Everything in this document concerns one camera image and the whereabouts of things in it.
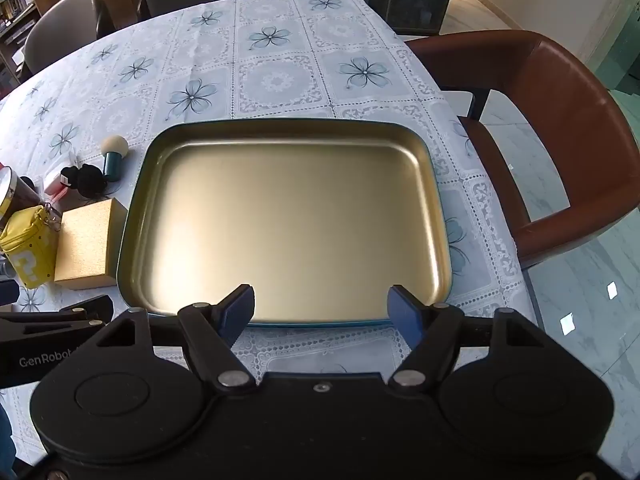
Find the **yellow question block pouch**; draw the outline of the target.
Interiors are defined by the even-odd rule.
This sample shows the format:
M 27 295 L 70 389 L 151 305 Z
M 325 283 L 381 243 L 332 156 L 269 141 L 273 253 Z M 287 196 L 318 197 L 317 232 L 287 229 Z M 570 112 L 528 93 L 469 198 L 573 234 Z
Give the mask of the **yellow question block pouch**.
M 1 233 L 1 251 L 18 279 L 35 289 L 54 277 L 60 222 L 46 206 L 14 212 Z

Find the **black plush toy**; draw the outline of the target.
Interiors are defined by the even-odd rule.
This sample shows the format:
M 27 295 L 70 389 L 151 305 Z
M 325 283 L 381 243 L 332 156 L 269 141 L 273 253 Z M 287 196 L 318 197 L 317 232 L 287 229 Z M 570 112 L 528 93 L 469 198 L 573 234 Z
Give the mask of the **black plush toy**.
M 81 167 L 64 167 L 61 170 L 61 183 L 85 198 L 99 197 L 106 189 L 102 170 L 88 164 L 83 164 Z

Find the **teal mushroom makeup sponge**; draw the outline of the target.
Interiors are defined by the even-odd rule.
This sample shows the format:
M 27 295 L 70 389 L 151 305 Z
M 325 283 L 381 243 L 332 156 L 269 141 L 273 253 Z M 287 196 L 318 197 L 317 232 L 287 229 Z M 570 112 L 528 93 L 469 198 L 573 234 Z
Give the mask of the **teal mushroom makeup sponge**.
M 103 175 L 107 182 L 116 182 L 122 176 L 122 161 L 129 152 L 129 145 L 123 136 L 109 136 L 101 144 L 104 157 Z

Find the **gold flat box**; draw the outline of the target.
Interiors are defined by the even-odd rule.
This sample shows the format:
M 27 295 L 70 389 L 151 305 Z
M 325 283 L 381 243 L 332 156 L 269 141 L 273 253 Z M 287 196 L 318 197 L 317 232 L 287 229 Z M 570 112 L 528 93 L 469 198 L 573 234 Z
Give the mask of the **gold flat box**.
M 116 198 L 65 211 L 54 282 L 81 290 L 116 285 L 117 261 L 128 210 Z

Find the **dark candle jar silver lid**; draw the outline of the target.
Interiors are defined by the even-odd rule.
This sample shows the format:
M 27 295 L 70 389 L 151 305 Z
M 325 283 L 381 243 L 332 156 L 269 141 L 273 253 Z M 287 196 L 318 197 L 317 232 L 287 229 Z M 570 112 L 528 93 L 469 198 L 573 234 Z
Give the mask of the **dark candle jar silver lid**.
M 4 229 L 14 212 L 41 204 L 40 197 L 9 166 L 0 169 L 0 226 Z

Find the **gold teal metal tray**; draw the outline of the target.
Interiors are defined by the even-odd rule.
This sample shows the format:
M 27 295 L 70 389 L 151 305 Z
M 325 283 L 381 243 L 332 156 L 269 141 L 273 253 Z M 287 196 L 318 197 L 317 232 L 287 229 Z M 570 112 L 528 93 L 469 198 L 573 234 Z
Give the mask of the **gold teal metal tray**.
M 431 154 L 391 122 L 262 118 L 170 127 L 146 150 L 117 270 L 174 314 L 242 284 L 253 323 L 383 323 L 404 286 L 444 301 L 452 265 Z

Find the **floral lace tablecloth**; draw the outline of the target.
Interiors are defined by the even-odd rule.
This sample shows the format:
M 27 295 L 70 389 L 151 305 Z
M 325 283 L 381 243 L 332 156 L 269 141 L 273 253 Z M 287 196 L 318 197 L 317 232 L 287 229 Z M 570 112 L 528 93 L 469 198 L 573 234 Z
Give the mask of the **floral lace tablecloth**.
M 127 27 L 50 65 L 1 103 L 1 161 L 41 183 L 63 162 L 130 153 L 107 197 L 128 204 L 149 144 L 183 122 L 329 117 L 397 122 L 432 155 L 452 264 L 472 315 L 534 309 L 488 173 L 442 93 L 363 0 L 221 0 Z

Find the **grey chair left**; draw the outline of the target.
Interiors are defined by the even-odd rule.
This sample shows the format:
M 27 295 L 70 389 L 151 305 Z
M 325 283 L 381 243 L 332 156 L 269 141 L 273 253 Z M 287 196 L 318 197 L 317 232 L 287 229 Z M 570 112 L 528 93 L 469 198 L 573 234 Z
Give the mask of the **grey chair left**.
M 116 32 L 111 13 L 102 0 L 60 0 L 30 31 L 24 58 L 31 75 L 64 56 Z

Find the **wooden bookshelf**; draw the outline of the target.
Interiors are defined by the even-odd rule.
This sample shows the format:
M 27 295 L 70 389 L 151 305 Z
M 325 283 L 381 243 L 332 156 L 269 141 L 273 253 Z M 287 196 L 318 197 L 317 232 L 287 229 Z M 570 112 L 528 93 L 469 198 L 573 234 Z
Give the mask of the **wooden bookshelf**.
M 1 96 L 21 83 L 24 45 L 39 19 L 35 0 L 1 0 Z

